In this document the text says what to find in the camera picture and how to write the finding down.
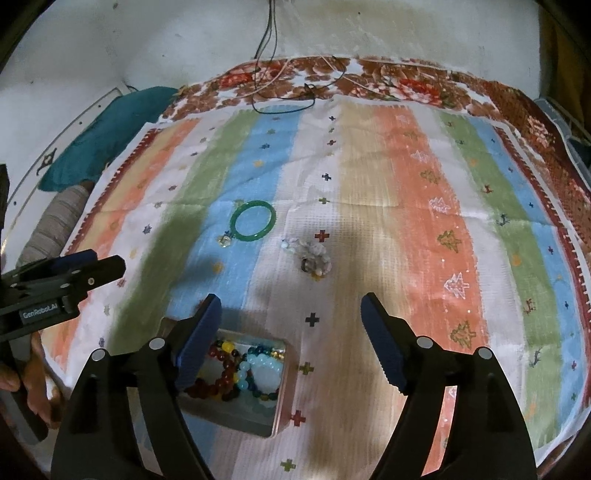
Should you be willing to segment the person's left hand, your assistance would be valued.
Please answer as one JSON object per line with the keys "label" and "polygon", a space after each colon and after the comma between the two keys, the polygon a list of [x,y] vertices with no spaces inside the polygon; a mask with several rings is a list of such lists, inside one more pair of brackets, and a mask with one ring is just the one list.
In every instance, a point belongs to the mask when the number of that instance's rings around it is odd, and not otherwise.
{"label": "person's left hand", "polygon": [[29,410],[39,416],[49,428],[56,429],[61,421],[62,394],[56,385],[48,391],[50,376],[45,369],[45,351],[40,334],[32,333],[30,340],[31,356],[20,373],[1,361],[1,389],[17,392],[24,386]]}

